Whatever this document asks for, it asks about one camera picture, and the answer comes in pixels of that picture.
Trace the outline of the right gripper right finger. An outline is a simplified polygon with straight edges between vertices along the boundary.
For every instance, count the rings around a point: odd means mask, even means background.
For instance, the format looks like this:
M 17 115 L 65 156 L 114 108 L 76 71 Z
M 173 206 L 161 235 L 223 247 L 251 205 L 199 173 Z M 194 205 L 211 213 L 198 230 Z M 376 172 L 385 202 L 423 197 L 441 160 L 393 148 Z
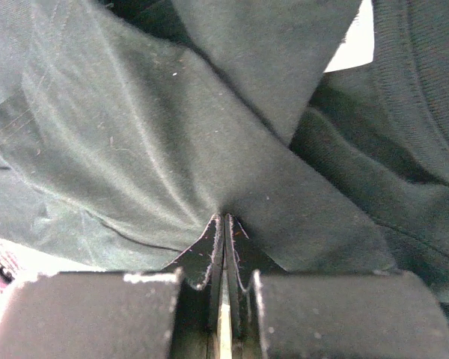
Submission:
M 449 325 L 408 271 L 288 272 L 224 220 L 234 358 L 449 358 Z

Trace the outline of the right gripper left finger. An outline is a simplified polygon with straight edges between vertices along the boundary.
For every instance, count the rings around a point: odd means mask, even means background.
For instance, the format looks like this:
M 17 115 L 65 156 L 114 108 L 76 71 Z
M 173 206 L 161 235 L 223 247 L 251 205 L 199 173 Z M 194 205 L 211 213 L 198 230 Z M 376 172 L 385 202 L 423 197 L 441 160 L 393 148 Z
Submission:
M 23 274 L 4 291 L 0 358 L 217 358 L 222 217 L 161 271 Z

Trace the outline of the black t shirt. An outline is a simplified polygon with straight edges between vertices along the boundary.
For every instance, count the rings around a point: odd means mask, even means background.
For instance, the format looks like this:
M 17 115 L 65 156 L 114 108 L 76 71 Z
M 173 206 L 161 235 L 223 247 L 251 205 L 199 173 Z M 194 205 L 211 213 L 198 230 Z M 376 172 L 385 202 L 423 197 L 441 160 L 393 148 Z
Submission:
M 405 269 L 449 320 L 449 1 L 0 1 L 0 238 L 160 269 L 215 214 L 289 271 Z

